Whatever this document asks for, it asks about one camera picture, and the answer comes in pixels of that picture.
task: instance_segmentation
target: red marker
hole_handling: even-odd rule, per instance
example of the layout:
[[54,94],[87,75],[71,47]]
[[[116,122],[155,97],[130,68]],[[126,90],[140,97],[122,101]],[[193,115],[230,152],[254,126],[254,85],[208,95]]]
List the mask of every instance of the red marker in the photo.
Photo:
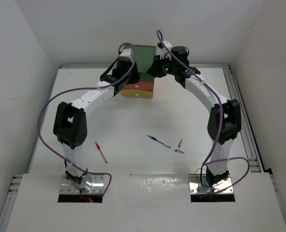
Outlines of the red marker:
[[182,140],[180,141],[180,144],[178,144],[178,147],[179,147],[179,148],[181,147],[181,144],[182,144]]
[[101,156],[102,156],[104,162],[107,163],[107,160],[106,160],[105,156],[103,155],[103,152],[101,151],[101,148],[100,148],[100,146],[98,145],[98,143],[96,141],[95,141],[95,145],[98,148],[98,150],[100,151]]

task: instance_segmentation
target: wall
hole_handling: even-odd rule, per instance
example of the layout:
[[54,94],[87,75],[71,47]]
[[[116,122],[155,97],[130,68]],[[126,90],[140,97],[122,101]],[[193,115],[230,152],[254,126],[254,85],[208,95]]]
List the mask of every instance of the wall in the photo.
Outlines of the wall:
[[266,167],[275,175],[286,220],[286,0],[266,0],[235,65]]
[[16,0],[48,57],[109,63],[123,42],[187,46],[193,63],[230,63],[263,0]]
[[14,0],[0,0],[0,214],[13,175],[28,170],[55,73]]

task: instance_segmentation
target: yellow drawer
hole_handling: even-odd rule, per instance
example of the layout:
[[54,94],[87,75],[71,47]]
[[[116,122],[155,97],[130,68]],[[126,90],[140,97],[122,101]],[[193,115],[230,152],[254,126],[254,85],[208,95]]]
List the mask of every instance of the yellow drawer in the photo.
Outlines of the yellow drawer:
[[125,97],[132,97],[132,98],[152,98],[153,91],[145,91],[145,90],[138,90],[138,89],[123,89],[121,94]]

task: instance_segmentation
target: blue marker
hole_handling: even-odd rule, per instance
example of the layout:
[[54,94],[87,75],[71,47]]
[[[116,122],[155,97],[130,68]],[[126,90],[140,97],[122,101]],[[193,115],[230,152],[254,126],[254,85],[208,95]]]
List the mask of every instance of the blue marker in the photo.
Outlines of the blue marker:
[[152,137],[150,135],[148,135],[148,137],[150,137],[152,140],[158,142],[158,143],[161,143],[163,146],[166,146],[167,148],[171,148],[171,146],[168,146],[168,145],[165,145],[164,143],[160,142],[159,140],[157,140],[155,137]]

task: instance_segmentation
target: white table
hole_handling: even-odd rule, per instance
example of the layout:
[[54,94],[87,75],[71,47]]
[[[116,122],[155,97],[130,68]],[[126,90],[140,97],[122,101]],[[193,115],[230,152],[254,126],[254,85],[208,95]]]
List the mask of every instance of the white table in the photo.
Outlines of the white table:
[[[222,69],[200,70],[208,83],[229,97]],[[52,96],[69,88],[94,86],[103,71],[60,69]],[[52,133],[57,105],[83,93],[59,97],[46,113],[43,138],[60,153],[61,145]],[[57,203],[64,163],[38,142],[7,231],[286,231],[268,174],[249,174],[236,185],[235,203],[190,202],[187,175],[199,172],[211,148],[208,119],[204,106],[172,76],[155,80],[151,100],[121,94],[107,100],[88,118],[84,143],[88,170],[113,174],[103,203]],[[147,134],[172,148],[156,143]],[[185,154],[174,152],[181,139]],[[108,164],[98,153],[95,140]],[[230,156],[246,157],[240,135]],[[243,161],[229,163],[233,181],[245,170]]]

